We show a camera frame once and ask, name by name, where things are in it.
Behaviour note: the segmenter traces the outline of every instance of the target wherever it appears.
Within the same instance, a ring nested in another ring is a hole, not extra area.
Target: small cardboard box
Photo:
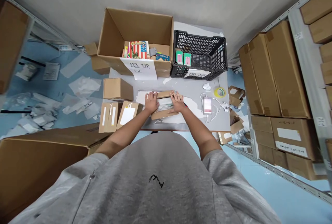
[[[252,128],[256,131],[273,133],[270,117],[251,117]]]
[[[171,91],[163,91],[163,92],[158,92],[157,94],[157,99],[163,99],[163,98],[170,98],[170,92]],[[163,110],[163,111],[156,111],[151,114],[151,119],[160,119],[160,118],[165,118],[165,117],[170,117],[174,115],[178,115],[179,113],[168,113],[170,110]]]
[[[162,54],[170,61],[154,60],[154,65],[157,77],[170,77],[173,34],[172,16],[106,8],[97,55],[119,74],[133,76],[120,60],[125,41],[148,41],[149,48],[156,47],[154,44],[167,46],[168,54]]]
[[[264,115],[281,117],[265,34],[258,34],[248,45]]]
[[[332,86],[332,61],[321,64],[324,83]]]
[[[243,78],[245,82],[245,88],[247,93],[247,100],[250,107],[250,113],[252,115],[263,115],[263,106],[258,92],[258,86],[256,76],[253,71],[250,51],[248,44],[245,44],[239,50],[241,67],[243,71]]]
[[[271,118],[278,150],[313,161],[321,160],[318,138],[312,119]]]
[[[272,148],[274,150],[277,149],[276,142],[274,141],[273,133],[255,130],[255,136],[256,136],[256,142],[258,144],[264,145],[264,146]]]
[[[332,42],[319,47],[323,63],[332,61]]]
[[[230,86],[228,88],[228,93],[229,93],[229,104],[233,105],[235,107],[238,107],[243,98],[246,96],[246,92],[238,87]]]
[[[274,165],[273,149],[258,144],[259,158],[271,165]]]
[[[302,176],[310,181],[327,179],[325,165],[286,153],[289,171]]]
[[[304,23],[310,25],[332,12],[332,0],[310,0],[300,10]]]
[[[113,133],[117,130],[122,103],[102,103],[99,133]]]
[[[124,100],[133,101],[134,92],[130,84],[121,78],[104,79],[104,99],[110,99],[118,102]]]
[[[314,43],[326,44],[332,41],[332,13],[309,26]]]
[[[32,204],[60,173],[93,154],[108,133],[98,123],[9,137],[0,143],[0,220],[9,222]]]
[[[235,134],[239,130],[243,129],[243,120],[232,109],[230,109],[229,118],[230,118],[231,133],[232,134]]]
[[[272,150],[274,164],[288,170],[286,153],[279,150]]]
[[[117,129],[120,129],[130,120],[132,120],[143,109],[143,105],[134,102],[124,101],[118,120]]]

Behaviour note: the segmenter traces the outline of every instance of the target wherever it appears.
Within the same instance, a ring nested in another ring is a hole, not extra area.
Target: paper on floor
[[[60,73],[66,78],[70,78],[74,75],[79,69],[81,69],[86,63],[88,63],[90,57],[85,53],[80,53],[75,59],[73,59],[69,64],[60,70]]]

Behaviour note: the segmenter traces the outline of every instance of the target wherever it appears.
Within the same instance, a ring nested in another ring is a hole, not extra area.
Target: handwritten label
[[[135,80],[157,80],[153,60],[120,58],[124,65],[134,75]]]
[[[184,77],[186,78],[188,76],[195,76],[195,77],[204,78],[205,76],[209,75],[210,73],[211,72],[209,72],[209,71],[189,68],[189,71],[187,72],[187,74]]]

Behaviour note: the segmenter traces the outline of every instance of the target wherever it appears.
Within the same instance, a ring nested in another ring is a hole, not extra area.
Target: person
[[[157,108],[145,109],[89,157],[66,168],[46,192],[11,223],[280,223],[245,180],[208,128],[172,91],[201,160],[181,135],[150,134],[132,141]]]

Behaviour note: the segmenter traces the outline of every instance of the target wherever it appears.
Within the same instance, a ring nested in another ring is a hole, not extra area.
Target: tape roll
[[[214,95],[217,98],[223,98],[223,97],[226,96],[226,91],[222,87],[219,87],[219,88],[217,88],[217,89],[214,90]]]

